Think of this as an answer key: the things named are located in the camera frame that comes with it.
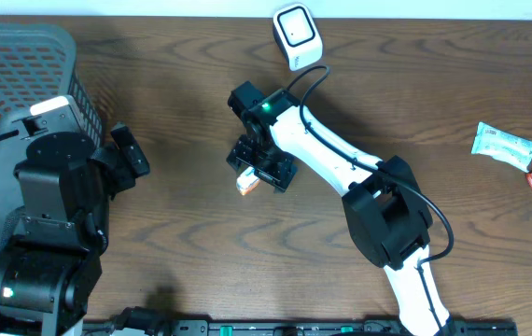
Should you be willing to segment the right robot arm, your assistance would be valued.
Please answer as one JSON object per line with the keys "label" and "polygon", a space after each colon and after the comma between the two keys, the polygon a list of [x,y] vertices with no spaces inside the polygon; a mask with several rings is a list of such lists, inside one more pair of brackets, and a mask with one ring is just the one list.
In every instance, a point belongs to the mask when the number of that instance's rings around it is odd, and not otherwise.
{"label": "right robot arm", "polygon": [[231,92],[228,106],[245,133],[227,158],[246,193],[263,181],[284,192],[302,161],[340,195],[350,237],[385,271],[412,335],[446,335],[452,321],[429,263],[428,230],[440,211],[420,191],[409,164],[383,161],[351,146],[321,124],[289,91],[266,96],[250,82]]}

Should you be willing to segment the orange tissue packet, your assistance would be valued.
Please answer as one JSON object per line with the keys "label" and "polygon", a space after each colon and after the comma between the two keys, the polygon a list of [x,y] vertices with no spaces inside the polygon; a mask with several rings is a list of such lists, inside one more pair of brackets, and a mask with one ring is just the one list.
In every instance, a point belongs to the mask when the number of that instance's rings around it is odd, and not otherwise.
{"label": "orange tissue packet", "polygon": [[255,169],[248,166],[244,169],[236,179],[236,188],[241,195],[246,195],[251,192],[260,182],[260,179],[255,174]]}

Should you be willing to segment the teal snack packet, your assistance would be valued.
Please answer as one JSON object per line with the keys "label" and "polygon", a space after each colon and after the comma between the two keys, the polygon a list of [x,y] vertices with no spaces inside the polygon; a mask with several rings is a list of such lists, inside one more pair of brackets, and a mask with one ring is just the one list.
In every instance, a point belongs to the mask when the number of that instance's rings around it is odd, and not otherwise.
{"label": "teal snack packet", "polygon": [[532,141],[480,121],[471,153],[492,157],[527,173],[532,162]]}

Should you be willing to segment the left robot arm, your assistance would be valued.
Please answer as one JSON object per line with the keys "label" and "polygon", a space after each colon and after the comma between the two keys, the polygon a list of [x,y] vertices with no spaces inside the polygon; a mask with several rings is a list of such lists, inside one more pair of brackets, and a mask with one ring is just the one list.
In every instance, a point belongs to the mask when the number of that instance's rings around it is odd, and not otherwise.
{"label": "left robot arm", "polygon": [[0,335],[78,335],[108,246],[109,204],[150,171],[129,128],[103,144],[69,95],[0,130]]}

